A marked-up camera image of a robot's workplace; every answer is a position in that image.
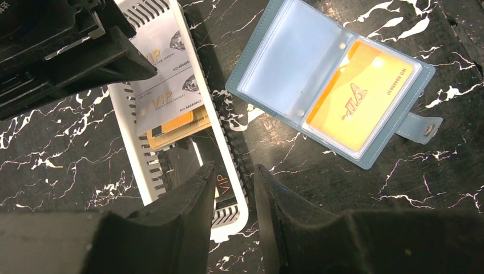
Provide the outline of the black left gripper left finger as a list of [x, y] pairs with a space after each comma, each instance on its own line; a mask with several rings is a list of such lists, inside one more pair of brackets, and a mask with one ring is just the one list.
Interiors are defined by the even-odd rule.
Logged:
[[215, 204], [208, 162], [123, 217], [112, 211], [1, 213], [2, 273], [204, 273]]

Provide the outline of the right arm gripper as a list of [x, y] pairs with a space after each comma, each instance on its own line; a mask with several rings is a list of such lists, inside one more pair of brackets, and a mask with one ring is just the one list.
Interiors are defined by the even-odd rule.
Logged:
[[1, 120], [157, 69], [114, 1], [1, 2]]

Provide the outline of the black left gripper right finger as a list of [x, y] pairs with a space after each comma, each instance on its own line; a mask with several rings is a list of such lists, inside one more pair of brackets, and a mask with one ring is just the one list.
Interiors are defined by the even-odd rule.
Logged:
[[452, 209], [325, 211], [255, 168], [266, 273], [482, 273], [483, 215]]

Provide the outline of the white plastic basket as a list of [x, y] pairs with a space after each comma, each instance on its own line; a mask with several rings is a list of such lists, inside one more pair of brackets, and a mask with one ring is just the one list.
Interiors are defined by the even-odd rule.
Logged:
[[109, 85], [111, 101], [144, 205], [215, 164], [211, 239], [227, 241], [248, 220], [239, 172], [178, 1], [118, 1], [136, 30], [131, 43], [154, 77]]

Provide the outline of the orange credit card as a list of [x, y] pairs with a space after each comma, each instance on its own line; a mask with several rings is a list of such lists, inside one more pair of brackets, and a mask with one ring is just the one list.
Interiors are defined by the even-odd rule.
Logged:
[[305, 123], [318, 136], [359, 158], [421, 66], [355, 41]]

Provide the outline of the blue leather card holder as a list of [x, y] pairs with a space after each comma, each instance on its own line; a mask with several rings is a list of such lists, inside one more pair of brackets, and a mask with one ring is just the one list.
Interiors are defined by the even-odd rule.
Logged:
[[[359, 158], [318, 136], [305, 120], [355, 41], [363, 41], [421, 66]], [[426, 144], [442, 118], [411, 108], [435, 68], [380, 42], [350, 31], [304, 1], [270, 1], [232, 71], [226, 89], [282, 120], [362, 169], [372, 167], [393, 135]]]

